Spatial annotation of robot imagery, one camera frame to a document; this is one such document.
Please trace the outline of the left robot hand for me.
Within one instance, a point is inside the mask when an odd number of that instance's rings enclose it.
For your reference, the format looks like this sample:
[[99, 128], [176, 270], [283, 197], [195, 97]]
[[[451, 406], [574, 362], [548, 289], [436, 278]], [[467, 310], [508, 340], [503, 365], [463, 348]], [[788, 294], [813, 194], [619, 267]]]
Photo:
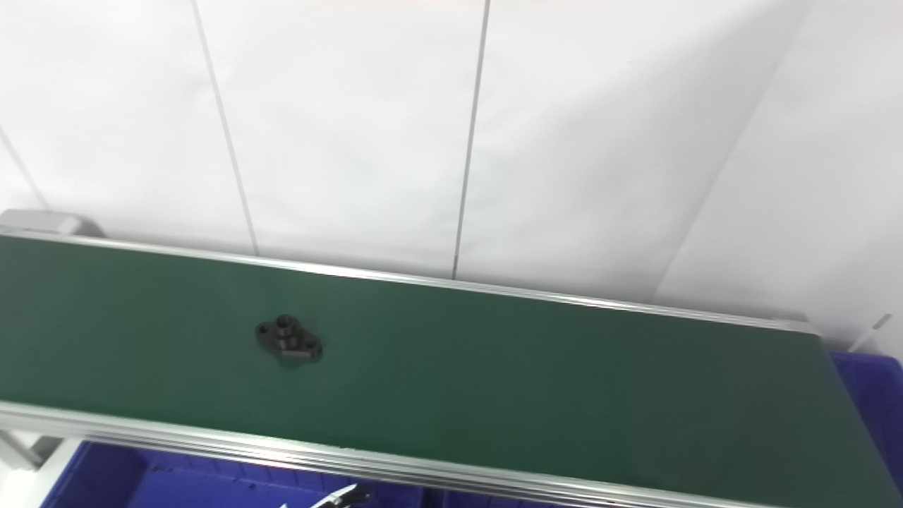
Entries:
[[309, 507], [358, 507], [367, 504], [373, 496], [373, 488], [368, 483], [352, 483], [326, 494]]

